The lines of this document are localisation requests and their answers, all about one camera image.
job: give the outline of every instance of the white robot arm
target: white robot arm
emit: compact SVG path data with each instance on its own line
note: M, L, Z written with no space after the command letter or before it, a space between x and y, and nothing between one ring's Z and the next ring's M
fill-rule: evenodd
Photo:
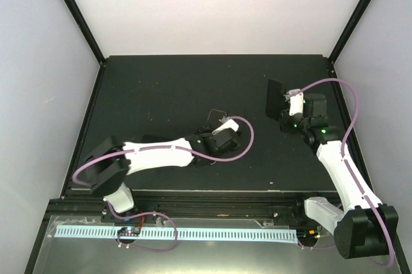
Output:
M384 220L392 239L396 234L397 212L393 206L382 204L366 184L347 145L342 155L338 128L328 125L325 96L303 95L300 89L279 94L283 90L279 82L269 82L267 115L279 120L282 131L304 136L305 143L328 171L342 202L343 210L325 197L309 197L303 203L306 216L333 235L339 253L346 259L387 254L388 244L371 205Z
M209 132L179 138L170 142L132 143L124 142L121 147L115 147L113 140L106 140L97 147L90 157L99 157L102 152L126 151L123 158L115 158L103 165L94 165L86 172L94 183L92 194L103 197L117 213L126 212L135 207L133 196L124 182L125 176L146 169L160 167L186 167L190 164L210 165L213 161L199 159L189 151L181 151L177 147L195 150L204 154L218 157L224 152L231 151L239 145L236 134L239 125L234 120L222 120L221 125Z

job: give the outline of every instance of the gray floor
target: gray floor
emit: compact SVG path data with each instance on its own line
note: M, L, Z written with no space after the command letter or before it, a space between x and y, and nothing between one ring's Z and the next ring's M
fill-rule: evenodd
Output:
M319 246L330 244L325 237ZM165 248L168 241L139 241ZM400 273L374 266L367 259L344 260L336 249L302 251L294 244L264 242L181 241L168 253L118 248L105 239L45 238L34 273Z

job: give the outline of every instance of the white wall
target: white wall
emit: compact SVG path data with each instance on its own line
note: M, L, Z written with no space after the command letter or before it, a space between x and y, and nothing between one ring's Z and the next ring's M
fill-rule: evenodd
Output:
M336 68L361 97L357 136L375 191L399 214L412 263L412 1L372 0ZM347 101L352 100L347 93Z
M0 0L0 272L23 273L98 64L63 0Z
M76 0L105 56L329 56L358 0Z

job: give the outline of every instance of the white cable tray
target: white cable tray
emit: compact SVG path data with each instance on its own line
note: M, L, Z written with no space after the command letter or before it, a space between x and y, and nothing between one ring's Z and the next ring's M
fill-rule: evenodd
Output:
M121 227L60 225L54 237L83 239L115 239ZM173 228L143 227L140 235L122 236L121 239L173 240ZM181 241L238 241L282 242L297 244L295 230L280 229L230 229L230 228L178 228Z

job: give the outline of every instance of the black enclosure frame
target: black enclosure frame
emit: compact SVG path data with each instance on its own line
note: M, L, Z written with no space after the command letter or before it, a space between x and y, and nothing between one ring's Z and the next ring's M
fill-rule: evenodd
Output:
M339 40L337 41L335 47L333 48L332 53L328 57L327 70L330 77L337 77L336 69L334 63L338 59L342 50L344 49L346 43L348 42L351 34L353 33L357 23L361 19L363 13L367 9L371 0L359 0L356 8L354 9L348 23L346 24ZM93 92L86 110L84 121L82 123L80 134L76 142L75 150L73 157L70 162L69 170L64 181L63 189L61 192L61 198L50 200L47 207L44 219L41 223L39 233L37 235L35 244L33 246L32 254L28 261L28 265L25 273L33 273L37 256L39 255L40 247L42 245L42 240L47 229L50 217L52 215L90 215L90 216L102 216L102 213L105 213L105 204L101 200L93 199L90 196L82 196L81 194L72 195L67 194L68 183L70 174L74 171L74 168L77 166L80 158L80 152L84 139L86 137L86 131L89 126L91 119L91 114L96 103L97 94L102 83L102 76L106 68L106 59L102 54L97 41L93 37L93 34L87 25L86 20L84 19L79 7L77 6L75 0L64 0L69 11L71 12L75 22L78 24L80 31L82 32L84 38L89 44L93 54L96 57L96 60L100 64L100 69L97 75L95 85L93 87ZM339 112L342 117L343 124L345 128L350 124L350 114L348 108L346 107L342 89L339 84L332 82L333 92L339 107ZM357 141L355 132L352 131L348 144L351 149L353 160L358 166L360 172L364 175L364 178L367 184L370 186L370 178L368 176L364 160L362 158L361 150ZM337 203L339 198L337 194L331 193L330 196L327 196L328 199L332 200L331 202ZM167 212L169 215L173 214L178 217L208 217L215 216L215 213L219 212L219 209L222 207L227 208L227 205L230 205L232 209L232 215L244 215L245 206L248 207L248 213L250 209L253 208L254 219L273 219L274 213L281 211L289 211L290 205L293 204L295 196L288 196L282 194L280 196L277 193L267 193L264 196L253 196L251 194L242 194L242 193L193 193L193 192L139 192L135 196L136 200L139 201L139 204L143 204L144 208L147 209L163 209L164 212ZM207 205L207 208L201 208L202 205ZM278 221L279 223L289 224L289 220ZM403 273L410 273L409 267L406 262L404 252L400 245L398 237L394 240L394 247L397 254L397 260Z

